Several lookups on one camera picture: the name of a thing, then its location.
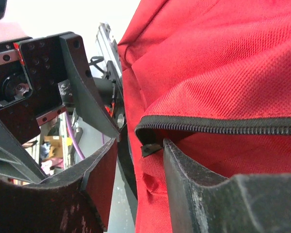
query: cable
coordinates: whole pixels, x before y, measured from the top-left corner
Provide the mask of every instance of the cable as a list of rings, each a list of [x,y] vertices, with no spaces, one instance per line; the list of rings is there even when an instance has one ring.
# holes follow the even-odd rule
[[[77,140],[76,138],[74,137],[74,132],[73,132],[73,129],[72,129],[72,124],[71,124],[71,120],[69,118],[69,115],[67,112],[65,112],[65,118],[66,118],[66,124],[67,124],[67,128],[68,128],[68,133],[69,133],[69,136],[70,138],[72,139],[72,144],[74,146],[74,148],[76,149],[76,152],[78,153],[79,157],[81,160],[85,159],[85,156],[84,154],[82,153],[78,143],[77,143]]]
[[[112,102],[112,112],[111,112],[111,115],[110,115],[111,117],[113,117],[113,114],[114,114],[114,106],[115,106],[115,102],[113,101]]]
[[[103,73],[105,75],[106,72],[97,65],[98,63],[103,62],[103,61],[104,61],[104,58],[101,56],[92,57],[91,62],[88,65],[94,66],[96,69],[98,69],[101,73]]]

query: black zipper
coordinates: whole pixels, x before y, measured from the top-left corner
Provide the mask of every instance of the black zipper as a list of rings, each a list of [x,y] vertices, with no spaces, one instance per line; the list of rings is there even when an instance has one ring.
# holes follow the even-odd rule
[[[143,146],[159,144],[154,130],[192,133],[291,135],[291,117],[217,120],[185,116],[145,116],[135,129]]]

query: white wall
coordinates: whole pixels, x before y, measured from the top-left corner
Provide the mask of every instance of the white wall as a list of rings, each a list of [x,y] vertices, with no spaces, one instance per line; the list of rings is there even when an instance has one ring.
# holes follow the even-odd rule
[[[86,52],[93,52],[99,23],[108,22],[119,42],[139,2],[140,0],[8,0],[5,17],[0,21],[0,31],[3,30],[0,32],[0,40],[3,36],[7,39],[9,36],[19,38],[21,30],[31,37],[73,31],[83,37]]]

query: zipper teeth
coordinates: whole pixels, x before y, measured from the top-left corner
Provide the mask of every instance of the zipper teeth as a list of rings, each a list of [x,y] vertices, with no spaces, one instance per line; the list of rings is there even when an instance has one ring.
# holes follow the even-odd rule
[[[142,123],[136,127],[136,131],[142,129],[190,131],[198,133],[223,133],[223,134],[282,134],[291,135],[291,127],[267,126],[267,127],[210,127],[176,123]]]

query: metal bracket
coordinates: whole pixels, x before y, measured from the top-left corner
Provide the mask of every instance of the metal bracket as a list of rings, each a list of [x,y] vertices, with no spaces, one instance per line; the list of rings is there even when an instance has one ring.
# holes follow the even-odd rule
[[[107,113],[99,90],[109,89],[108,80],[97,79],[100,88],[92,77],[81,36],[69,33],[60,36],[65,67],[70,80],[77,114],[82,119],[108,137],[119,139],[119,129]]]

